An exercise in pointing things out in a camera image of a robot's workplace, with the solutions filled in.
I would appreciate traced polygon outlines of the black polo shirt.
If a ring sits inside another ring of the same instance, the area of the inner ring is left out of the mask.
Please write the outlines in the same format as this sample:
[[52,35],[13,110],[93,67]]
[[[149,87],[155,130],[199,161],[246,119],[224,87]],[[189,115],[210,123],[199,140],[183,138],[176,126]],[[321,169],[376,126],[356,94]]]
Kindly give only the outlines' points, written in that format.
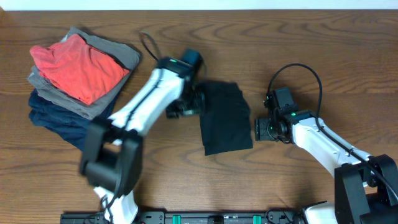
[[251,110],[235,82],[199,84],[205,96],[200,129],[205,155],[253,148]]

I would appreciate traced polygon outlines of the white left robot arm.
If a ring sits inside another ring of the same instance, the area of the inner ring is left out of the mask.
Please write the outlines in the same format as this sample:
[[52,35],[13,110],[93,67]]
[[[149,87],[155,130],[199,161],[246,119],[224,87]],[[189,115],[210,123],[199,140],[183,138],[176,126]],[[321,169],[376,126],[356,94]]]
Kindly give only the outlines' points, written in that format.
[[138,214],[134,187],[142,172],[144,138],[170,106],[183,114],[196,113],[190,105],[200,99],[195,89],[198,71],[190,65],[158,65],[123,108],[91,122],[79,171],[100,197],[103,212],[90,215],[86,223],[134,222]]

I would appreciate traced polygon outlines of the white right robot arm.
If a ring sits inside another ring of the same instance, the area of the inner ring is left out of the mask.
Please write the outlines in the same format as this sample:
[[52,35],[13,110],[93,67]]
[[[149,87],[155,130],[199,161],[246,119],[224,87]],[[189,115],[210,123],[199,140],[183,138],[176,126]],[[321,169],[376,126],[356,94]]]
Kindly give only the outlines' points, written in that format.
[[257,141],[295,144],[334,178],[335,201],[303,208],[294,223],[397,223],[397,165],[391,157],[354,147],[310,110],[274,110],[254,125]]

